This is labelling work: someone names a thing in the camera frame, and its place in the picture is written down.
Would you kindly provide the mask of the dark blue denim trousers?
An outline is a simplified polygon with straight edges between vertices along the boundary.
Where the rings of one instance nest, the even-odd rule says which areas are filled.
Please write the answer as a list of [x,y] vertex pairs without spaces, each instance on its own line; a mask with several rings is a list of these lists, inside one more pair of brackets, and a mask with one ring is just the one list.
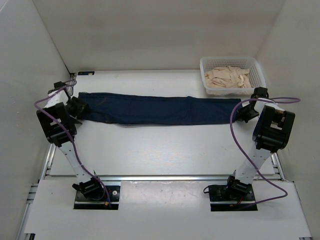
[[230,122],[239,98],[196,98],[80,92],[88,105],[82,120],[120,125],[222,125]]

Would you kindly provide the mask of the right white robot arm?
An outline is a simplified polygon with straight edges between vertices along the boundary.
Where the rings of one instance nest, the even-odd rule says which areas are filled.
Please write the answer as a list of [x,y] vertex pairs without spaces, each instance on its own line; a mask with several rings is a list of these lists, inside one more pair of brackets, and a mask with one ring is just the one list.
[[[228,177],[224,193],[230,200],[245,197],[265,161],[287,146],[296,118],[295,113],[282,109],[269,98],[268,89],[264,87],[255,88],[246,106],[242,106],[244,102],[241,101],[233,108],[229,118],[231,135],[246,158]],[[258,120],[252,133],[253,147],[250,153],[246,153],[236,140],[233,122],[247,123],[254,118]]]

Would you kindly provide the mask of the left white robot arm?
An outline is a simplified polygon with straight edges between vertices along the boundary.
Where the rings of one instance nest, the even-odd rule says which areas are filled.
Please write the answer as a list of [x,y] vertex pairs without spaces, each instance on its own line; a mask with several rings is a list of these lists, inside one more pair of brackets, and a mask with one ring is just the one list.
[[109,194],[105,185],[81,162],[76,148],[76,125],[81,124],[77,116],[87,109],[86,103],[69,92],[76,84],[76,80],[56,82],[47,97],[33,105],[46,139],[63,153],[75,173],[77,183],[72,187],[87,199],[107,201]]

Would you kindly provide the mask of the small dark corner label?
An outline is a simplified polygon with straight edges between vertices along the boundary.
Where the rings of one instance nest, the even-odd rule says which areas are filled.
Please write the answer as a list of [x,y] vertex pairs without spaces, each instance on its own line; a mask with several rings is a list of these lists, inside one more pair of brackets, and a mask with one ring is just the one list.
[[77,73],[78,76],[93,76],[95,71],[79,71]]

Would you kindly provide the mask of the beige crumpled garment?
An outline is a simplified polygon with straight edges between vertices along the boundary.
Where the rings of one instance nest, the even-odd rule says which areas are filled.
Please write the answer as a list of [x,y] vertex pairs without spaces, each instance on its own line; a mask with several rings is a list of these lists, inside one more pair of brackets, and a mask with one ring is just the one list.
[[209,88],[220,89],[247,89],[251,88],[249,69],[222,66],[204,73],[205,83]]

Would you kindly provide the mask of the white plastic basket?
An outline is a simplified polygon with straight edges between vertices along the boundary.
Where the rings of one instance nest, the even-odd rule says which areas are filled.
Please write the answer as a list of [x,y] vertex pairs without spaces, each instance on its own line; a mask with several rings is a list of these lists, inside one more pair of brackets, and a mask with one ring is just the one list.
[[[249,69],[249,82],[251,88],[210,88],[206,85],[204,73],[216,67],[238,67]],[[200,59],[200,73],[203,86],[208,95],[211,96],[248,96],[255,88],[266,87],[265,78],[261,68],[253,57],[246,56],[205,56]]]

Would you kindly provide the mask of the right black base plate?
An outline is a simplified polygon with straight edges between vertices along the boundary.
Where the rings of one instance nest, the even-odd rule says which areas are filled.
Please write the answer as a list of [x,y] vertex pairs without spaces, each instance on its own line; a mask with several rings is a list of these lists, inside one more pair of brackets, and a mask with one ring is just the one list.
[[236,193],[226,185],[209,185],[208,191],[211,212],[254,212],[258,211],[252,186],[246,195]]

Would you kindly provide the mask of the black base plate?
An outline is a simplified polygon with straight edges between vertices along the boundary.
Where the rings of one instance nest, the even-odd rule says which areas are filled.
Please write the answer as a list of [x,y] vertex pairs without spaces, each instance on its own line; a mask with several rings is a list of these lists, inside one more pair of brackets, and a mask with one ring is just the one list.
[[74,210],[118,210],[121,186],[120,185],[106,185],[109,197],[105,193],[104,196],[94,198],[84,197],[80,191],[75,194],[73,209]]
[[208,191],[211,212],[254,212],[258,211],[252,186],[246,195],[236,193],[226,185],[209,185]]

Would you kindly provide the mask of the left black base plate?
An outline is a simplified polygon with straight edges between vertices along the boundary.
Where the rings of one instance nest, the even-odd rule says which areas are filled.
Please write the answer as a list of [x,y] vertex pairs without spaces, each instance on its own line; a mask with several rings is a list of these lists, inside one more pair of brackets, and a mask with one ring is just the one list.
[[75,194],[73,209],[74,210],[118,210],[121,186],[120,185],[106,185],[109,197],[105,193],[104,196],[94,198],[84,197],[80,191]]

